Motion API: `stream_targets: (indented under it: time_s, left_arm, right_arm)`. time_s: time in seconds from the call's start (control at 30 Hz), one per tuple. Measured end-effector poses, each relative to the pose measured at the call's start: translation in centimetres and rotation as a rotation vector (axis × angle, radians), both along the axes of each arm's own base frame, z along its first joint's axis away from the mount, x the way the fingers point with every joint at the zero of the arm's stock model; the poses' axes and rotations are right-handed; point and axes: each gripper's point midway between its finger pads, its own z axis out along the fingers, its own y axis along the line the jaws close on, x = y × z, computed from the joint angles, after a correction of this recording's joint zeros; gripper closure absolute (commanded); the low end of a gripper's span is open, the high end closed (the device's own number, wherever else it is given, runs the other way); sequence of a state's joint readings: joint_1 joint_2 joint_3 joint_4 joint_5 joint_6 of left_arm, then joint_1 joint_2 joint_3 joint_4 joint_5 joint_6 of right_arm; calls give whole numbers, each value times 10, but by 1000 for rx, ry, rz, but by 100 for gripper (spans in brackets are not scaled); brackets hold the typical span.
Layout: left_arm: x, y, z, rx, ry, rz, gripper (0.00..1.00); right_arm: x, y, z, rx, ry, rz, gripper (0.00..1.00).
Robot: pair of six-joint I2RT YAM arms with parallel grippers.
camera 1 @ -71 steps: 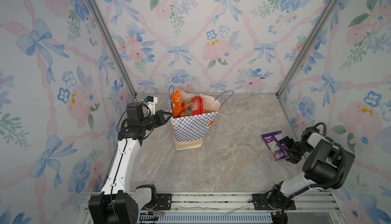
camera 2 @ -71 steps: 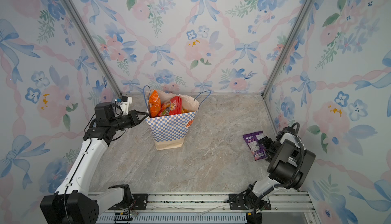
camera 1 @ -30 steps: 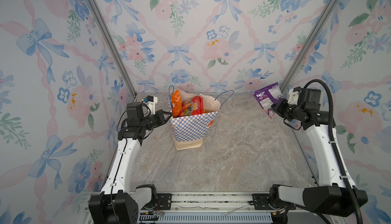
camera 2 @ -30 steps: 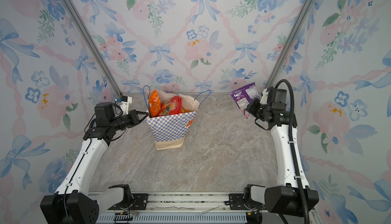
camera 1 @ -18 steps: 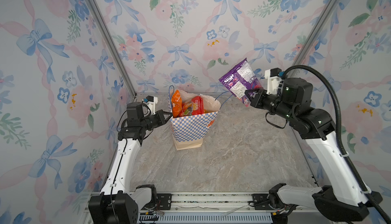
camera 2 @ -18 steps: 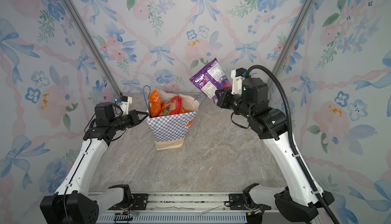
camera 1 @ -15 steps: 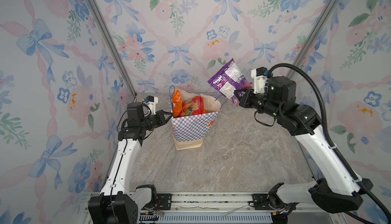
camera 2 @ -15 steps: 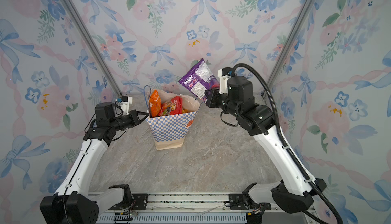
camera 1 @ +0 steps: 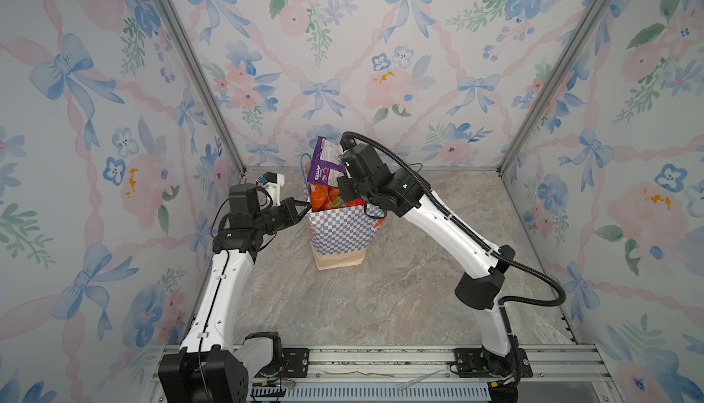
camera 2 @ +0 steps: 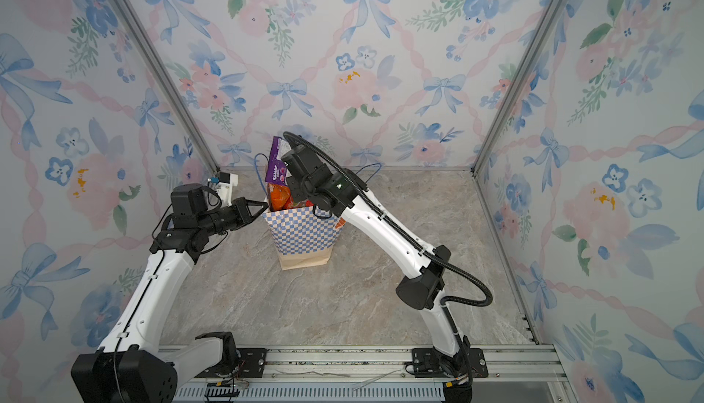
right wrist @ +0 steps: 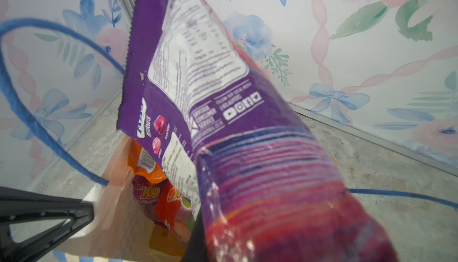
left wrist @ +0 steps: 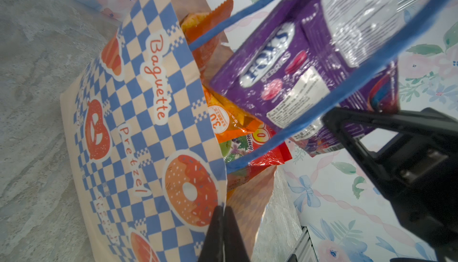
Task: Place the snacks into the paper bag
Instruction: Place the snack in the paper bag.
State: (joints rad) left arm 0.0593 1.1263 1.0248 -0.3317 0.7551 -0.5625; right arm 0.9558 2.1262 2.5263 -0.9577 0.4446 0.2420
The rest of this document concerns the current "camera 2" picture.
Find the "blue checkered paper bag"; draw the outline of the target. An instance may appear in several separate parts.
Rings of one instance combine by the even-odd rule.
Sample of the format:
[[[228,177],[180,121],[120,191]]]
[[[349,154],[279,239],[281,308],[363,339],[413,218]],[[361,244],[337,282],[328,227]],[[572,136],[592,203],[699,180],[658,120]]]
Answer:
[[[326,265],[346,222],[315,206],[273,212],[265,177],[260,178],[269,203],[264,219],[271,232],[282,270]]]

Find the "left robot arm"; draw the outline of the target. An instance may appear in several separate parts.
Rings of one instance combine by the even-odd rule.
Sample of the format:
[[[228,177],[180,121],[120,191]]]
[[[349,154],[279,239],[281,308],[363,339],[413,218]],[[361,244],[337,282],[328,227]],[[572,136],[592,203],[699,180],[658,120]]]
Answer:
[[[171,402],[177,390],[209,369],[232,377],[243,362],[229,331],[198,336],[163,355],[163,327],[181,286],[210,238],[254,223],[263,201],[237,198],[228,206],[178,201],[162,220],[144,275],[114,328],[93,353],[79,355],[71,378],[84,402]]]

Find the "orange chip snack packet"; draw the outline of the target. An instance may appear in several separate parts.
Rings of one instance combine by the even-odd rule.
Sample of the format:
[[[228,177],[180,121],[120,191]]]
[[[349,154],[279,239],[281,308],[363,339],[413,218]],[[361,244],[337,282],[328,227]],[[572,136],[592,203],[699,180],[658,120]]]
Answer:
[[[269,206],[271,206],[273,212],[289,210],[293,207],[291,190],[287,186],[268,183],[267,187],[269,190]]]

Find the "purple small snack packet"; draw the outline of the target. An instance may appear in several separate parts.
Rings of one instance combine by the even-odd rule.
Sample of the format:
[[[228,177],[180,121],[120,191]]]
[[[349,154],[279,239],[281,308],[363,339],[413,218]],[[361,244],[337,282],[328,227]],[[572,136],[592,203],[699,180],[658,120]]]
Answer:
[[[282,137],[272,139],[265,181],[269,184],[286,187],[288,169],[282,157],[291,151],[291,146]]]

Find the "red fruit candy bag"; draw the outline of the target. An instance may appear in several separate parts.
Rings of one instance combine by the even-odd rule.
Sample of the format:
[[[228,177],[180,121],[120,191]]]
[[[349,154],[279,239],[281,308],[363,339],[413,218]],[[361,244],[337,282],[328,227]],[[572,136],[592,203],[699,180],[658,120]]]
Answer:
[[[311,201],[300,201],[300,202],[291,202],[290,206],[288,209],[301,209],[301,208],[306,208],[306,207],[313,207],[314,204],[311,203]]]

